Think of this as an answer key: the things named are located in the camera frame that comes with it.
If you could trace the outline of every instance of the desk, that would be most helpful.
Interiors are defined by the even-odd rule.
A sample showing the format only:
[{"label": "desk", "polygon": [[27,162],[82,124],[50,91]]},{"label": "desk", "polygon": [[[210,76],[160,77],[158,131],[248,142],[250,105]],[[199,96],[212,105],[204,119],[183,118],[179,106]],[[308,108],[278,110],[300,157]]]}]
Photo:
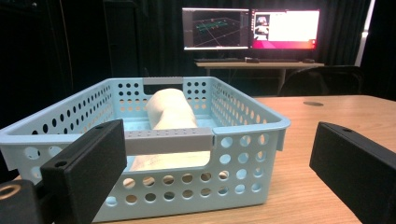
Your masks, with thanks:
[{"label": "desk", "polygon": [[[339,124],[395,150],[396,102],[371,96],[257,100],[291,120],[284,150],[276,153],[266,204],[115,223],[360,223],[309,167],[316,128],[319,121]],[[323,106],[306,105],[304,102],[319,102]]]},{"label": "desk", "polygon": [[276,69],[279,70],[278,91],[285,82],[287,69],[303,69],[309,67],[324,66],[324,63],[196,63],[198,67],[206,69],[206,75],[210,77],[210,69]]}]

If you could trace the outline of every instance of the dark background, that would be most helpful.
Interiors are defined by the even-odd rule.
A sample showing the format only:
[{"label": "dark background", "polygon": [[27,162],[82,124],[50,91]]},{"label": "dark background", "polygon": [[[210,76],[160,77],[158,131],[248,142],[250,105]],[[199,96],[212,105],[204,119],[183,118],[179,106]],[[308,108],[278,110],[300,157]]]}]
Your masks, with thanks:
[{"label": "dark background", "polygon": [[[354,64],[369,5],[370,0],[0,0],[0,128],[108,77],[205,76],[195,58]],[[390,100],[396,100],[395,5],[375,1],[361,62],[363,93]],[[320,9],[318,47],[185,52],[182,7]],[[230,84],[250,95],[274,95],[277,79],[266,72],[238,71]],[[229,73],[212,75],[225,79]]]}]

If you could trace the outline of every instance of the basket hole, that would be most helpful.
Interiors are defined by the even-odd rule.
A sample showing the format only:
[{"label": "basket hole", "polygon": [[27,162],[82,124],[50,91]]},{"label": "basket hole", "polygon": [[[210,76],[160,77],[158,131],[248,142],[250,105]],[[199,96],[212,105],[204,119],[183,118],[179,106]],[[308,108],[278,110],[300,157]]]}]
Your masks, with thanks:
[{"label": "basket hole", "polygon": [[220,180],[226,180],[226,179],[228,179],[228,176],[230,176],[230,173],[228,171],[221,171],[219,173]]},{"label": "basket hole", "polygon": [[247,163],[248,161],[248,154],[246,152],[239,154],[238,161],[240,163]]},{"label": "basket hole", "polygon": [[260,120],[261,120],[260,115],[257,115],[256,116],[256,123],[260,123]]},{"label": "basket hole", "polygon": [[258,139],[259,145],[263,146],[263,145],[267,144],[268,139],[269,139],[268,134],[266,134],[266,133],[261,134]]},{"label": "basket hole", "polygon": [[143,178],[143,185],[146,187],[151,187],[153,186],[155,183],[155,179],[152,176],[146,176],[145,178]]},{"label": "basket hole", "polygon": [[49,148],[49,155],[51,157],[56,156],[58,153],[60,153],[62,149],[60,147],[50,147]]},{"label": "basket hole", "polygon": [[127,195],[125,201],[126,201],[128,204],[134,204],[134,203],[137,202],[137,197],[134,196],[133,194]]},{"label": "basket hole", "polygon": [[192,181],[192,175],[191,174],[185,174],[181,177],[181,180],[185,184],[189,184]]},{"label": "basket hole", "polygon": [[201,174],[201,180],[204,181],[204,182],[209,181],[210,178],[212,178],[212,174],[210,174],[210,173]]},{"label": "basket hole", "polygon": [[224,154],[220,157],[220,163],[225,165],[228,164],[231,161],[231,156],[228,154]]},{"label": "basket hole", "polygon": [[148,194],[146,194],[146,196],[145,196],[145,199],[146,199],[146,201],[147,201],[148,203],[154,202],[156,198],[157,198],[157,196],[156,196],[155,194],[153,194],[153,193],[148,193]]},{"label": "basket hole", "polygon": [[47,133],[49,131],[49,126],[47,124],[43,125],[43,133]]},{"label": "basket hole", "polygon": [[114,207],[118,204],[117,198],[113,196],[109,196],[106,198],[106,205],[110,207]]},{"label": "basket hole", "polygon": [[192,197],[192,194],[193,194],[193,192],[192,192],[192,190],[190,190],[190,189],[186,189],[186,190],[184,190],[183,193],[182,193],[183,198],[185,198],[185,199],[191,198],[191,197]]},{"label": "basket hole", "polygon": [[256,154],[256,161],[262,162],[265,161],[267,152],[266,151],[260,151]]},{"label": "basket hole", "polygon": [[40,151],[35,147],[27,147],[24,152],[29,160],[37,160],[41,155]]},{"label": "basket hole", "polygon": [[247,177],[248,171],[245,169],[240,169],[236,172],[236,178],[245,179]]},{"label": "basket hole", "polygon": [[163,195],[166,201],[172,201],[175,198],[175,193],[172,191],[165,192]]},{"label": "basket hole", "polygon": [[212,191],[210,189],[201,189],[201,195],[203,197],[208,197]]},{"label": "basket hole", "polygon": [[238,185],[235,187],[235,193],[241,194],[245,192],[245,185]]},{"label": "basket hole", "polygon": [[134,179],[132,178],[125,178],[122,182],[123,186],[126,189],[131,189],[134,187],[134,185],[136,184],[136,182],[134,181]]},{"label": "basket hole", "polygon": [[254,176],[256,177],[260,177],[264,174],[264,169],[262,167],[257,167],[254,172],[253,172]]},{"label": "basket hole", "polygon": [[251,190],[253,192],[259,192],[262,189],[262,185],[260,183],[255,183],[251,186]]},{"label": "basket hole", "polygon": [[250,144],[251,137],[249,135],[245,135],[241,137],[241,140],[239,143],[241,144],[242,147],[247,147]]},{"label": "basket hole", "polygon": [[171,185],[175,182],[175,179],[173,178],[172,175],[166,175],[163,177],[163,183],[165,185]]},{"label": "basket hole", "polygon": [[34,178],[40,179],[41,178],[41,173],[40,173],[40,167],[39,166],[34,166],[31,169],[32,176]]},{"label": "basket hole", "polygon": [[219,195],[223,196],[226,195],[228,193],[228,188],[225,186],[222,186],[219,188]]},{"label": "basket hole", "polygon": [[233,139],[231,137],[225,137],[221,140],[221,146],[224,148],[230,147],[233,144]]}]

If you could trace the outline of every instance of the black curtain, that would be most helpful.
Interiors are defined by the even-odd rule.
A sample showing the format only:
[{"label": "black curtain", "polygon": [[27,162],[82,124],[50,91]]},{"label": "black curtain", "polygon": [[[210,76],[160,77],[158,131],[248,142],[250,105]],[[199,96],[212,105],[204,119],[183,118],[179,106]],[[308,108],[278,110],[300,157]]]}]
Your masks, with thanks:
[{"label": "black curtain", "polygon": [[[141,76],[204,76],[194,58],[258,57],[311,58],[327,65],[354,64],[370,0],[141,0],[137,4],[137,34]],[[319,9],[318,47],[315,50],[183,51],[183,7]]]},{"label": "black curtain", "polygon": [[361,60],[366,94],[396,100],[396,1],[376,0]]}]

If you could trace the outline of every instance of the wooden table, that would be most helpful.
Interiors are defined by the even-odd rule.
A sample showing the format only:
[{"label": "wooden table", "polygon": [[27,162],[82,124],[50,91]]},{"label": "wooden table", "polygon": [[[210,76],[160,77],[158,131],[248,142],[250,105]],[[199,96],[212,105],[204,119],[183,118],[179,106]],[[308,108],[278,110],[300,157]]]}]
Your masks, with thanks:
[{"label": "wooden table", "polygon": [[245,63],[245,62],[224,62],[224,63],[196,63],[198,67],[206,69],[206,75],[210,77],[211,69],[275,69],[279,71],[278,90],[285,83],[287,69],[303,69],[309,67],[324,66],[324,63]]},{"label": "wooden table", "polygon": [[257,100],[291,120],[266,204],[114,223],[360,223],[309,167],[316,128],[319,121],[345,126],[396,151],[396,102],[363,95]]}]

